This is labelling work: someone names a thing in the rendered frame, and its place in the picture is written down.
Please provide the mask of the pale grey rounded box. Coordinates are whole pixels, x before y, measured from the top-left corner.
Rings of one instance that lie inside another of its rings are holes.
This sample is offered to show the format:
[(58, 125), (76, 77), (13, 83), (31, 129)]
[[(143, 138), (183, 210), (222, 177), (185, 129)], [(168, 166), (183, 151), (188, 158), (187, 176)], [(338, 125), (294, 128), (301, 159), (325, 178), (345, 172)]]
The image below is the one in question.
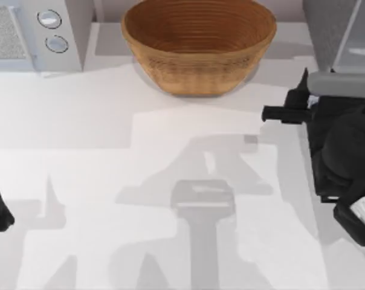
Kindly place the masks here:
[(313, 72), (307, 87), (314, 96), (365, 98), (365, 74)]

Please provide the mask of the brown woven basket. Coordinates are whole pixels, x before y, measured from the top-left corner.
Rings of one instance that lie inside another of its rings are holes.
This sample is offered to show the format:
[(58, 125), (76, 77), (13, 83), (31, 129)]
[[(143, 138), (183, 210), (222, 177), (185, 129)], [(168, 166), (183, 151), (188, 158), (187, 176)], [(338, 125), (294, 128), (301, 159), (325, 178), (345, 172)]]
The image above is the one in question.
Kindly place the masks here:
[(174, 95), (222, 95), (257, 67), (277, 31), (255, 0), (141, 0), (121, 19), (146, 75)]

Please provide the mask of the pale microwave oven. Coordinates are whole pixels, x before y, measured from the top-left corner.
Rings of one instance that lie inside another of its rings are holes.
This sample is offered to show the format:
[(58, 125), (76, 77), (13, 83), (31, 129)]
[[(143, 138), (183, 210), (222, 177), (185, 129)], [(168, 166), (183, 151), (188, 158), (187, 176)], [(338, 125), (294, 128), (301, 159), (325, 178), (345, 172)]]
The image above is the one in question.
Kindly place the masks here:
[[(37, 73), (67, 73), (82, 71), (88, 49), (89, 35), (95, 14), (94, 0), (22, 0), (28, 23), (33, 31), (36, 49)], [(60, 14), (62, 24), (50, 30), (41, 26), (37, 13), (54, 10)], [(45, 39), (59, 35), (69, 44), (69, 49), (56, 54), (45, 46)]]

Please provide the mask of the round grey microwave knob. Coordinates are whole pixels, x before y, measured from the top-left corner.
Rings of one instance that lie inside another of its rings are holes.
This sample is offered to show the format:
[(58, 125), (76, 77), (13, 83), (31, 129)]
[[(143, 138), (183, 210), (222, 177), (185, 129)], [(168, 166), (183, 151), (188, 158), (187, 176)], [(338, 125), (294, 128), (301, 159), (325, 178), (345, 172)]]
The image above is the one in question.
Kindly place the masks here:
[(54, 10), (45, 10), (37, 13), (37, 20), (44, 28), (54, 30), (61, 26), (62, 18)]
[(45, 46), (48, 50), (56, 54), (65, 53), (69, 49), (68, 41), (59, 35), (47, 37), (45, 39)]

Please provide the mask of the microwave door with mesh window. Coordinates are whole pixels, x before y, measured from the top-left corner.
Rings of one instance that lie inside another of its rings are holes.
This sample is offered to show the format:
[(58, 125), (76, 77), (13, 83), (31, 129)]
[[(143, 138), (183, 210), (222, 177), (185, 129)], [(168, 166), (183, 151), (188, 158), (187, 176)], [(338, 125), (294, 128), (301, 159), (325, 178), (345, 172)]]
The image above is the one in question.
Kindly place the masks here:
[(36, 71), (33, 31), (22, 0), (0, 0), (0, 72)]

